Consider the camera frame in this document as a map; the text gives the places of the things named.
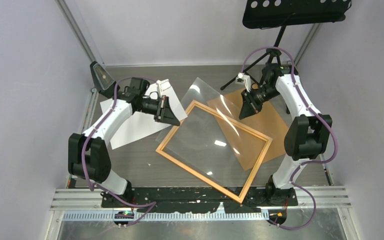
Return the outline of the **orange wooden picture frame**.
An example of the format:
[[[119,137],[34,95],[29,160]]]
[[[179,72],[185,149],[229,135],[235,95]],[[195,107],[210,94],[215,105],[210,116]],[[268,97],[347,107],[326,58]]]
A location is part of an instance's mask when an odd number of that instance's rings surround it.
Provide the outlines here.
[[[213,189],[242,203],[273,141],[229,115],[193,100],[187,118],[161,138],[156,152]]]

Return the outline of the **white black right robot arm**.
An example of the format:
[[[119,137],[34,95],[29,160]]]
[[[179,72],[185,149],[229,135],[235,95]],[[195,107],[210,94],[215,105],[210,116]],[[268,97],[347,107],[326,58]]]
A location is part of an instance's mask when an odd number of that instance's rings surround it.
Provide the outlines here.
[[[292,196],[295,180],[305,165],[314,163],[326,151],[333,120],[313,106],[294,65],[267,64],[257,87],[245,72],[236,78],[245,85],[239,119],[260,113],[263,104],[277,96],[283,98],[292,118],[284,137],[284,159],[265,185],[265,201],[279,205]]]

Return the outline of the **clear acrylic sheet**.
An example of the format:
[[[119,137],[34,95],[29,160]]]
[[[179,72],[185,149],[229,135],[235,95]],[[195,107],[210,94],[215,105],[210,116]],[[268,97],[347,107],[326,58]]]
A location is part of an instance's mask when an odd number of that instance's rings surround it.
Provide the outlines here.
[[[245,185],[253,168],[242,169],[216,118],[233,125],[234,130],[245,130],[234,123],[237,120],[207,105],[220,95],[196,78],[180,102],[184,109],[194,106],[162,150],[215,183],[233,189]]]

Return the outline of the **illustrated photo print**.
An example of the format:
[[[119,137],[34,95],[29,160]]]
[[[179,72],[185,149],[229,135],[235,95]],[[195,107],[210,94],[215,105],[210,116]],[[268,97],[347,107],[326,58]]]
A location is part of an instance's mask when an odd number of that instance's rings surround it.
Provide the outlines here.
[[[156,83],[153,83],[149,86],[145,94],[150,95],[154,99],[156,97],[155,92],[157,92],[157,86]],[[172,86],[165,92],[165,95],[169,97],[170,107],[178,120],[182,121],[187,118],[188,115]],[[113,112],[103,122],[103,125],[98,128],[99,130],[107,130],[108,127],[113,128],[112,132],[114,135],[112,138],[105,137],[105,141],[110,144],[113,150],[138,141],[170,126],[166,123],[154,121],[152,114],[136,111],[132,116],[126,118],[128,113],[129,111],[127,110],[122,113],[120,117],[116,117],[118,114]]]

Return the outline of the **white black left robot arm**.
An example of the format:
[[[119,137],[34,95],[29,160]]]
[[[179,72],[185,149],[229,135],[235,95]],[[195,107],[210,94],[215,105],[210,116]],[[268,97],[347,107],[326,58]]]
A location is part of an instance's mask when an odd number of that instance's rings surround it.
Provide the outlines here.
[[[151,98],[149,79],[132,77],[120,90],[119,81],[112,84],[110,106],[83,133],[73,133],[68,139],[68,172],[87,181],[91,191],[101,188],[114,194],[121,207],[133,202],[132,184],[112,170],[108,145],[116,132],[130,126],[136,116],[151,116],[159,124],[179,126],[181,121],[171,108],[174,89],[168,79],[155,82]]]

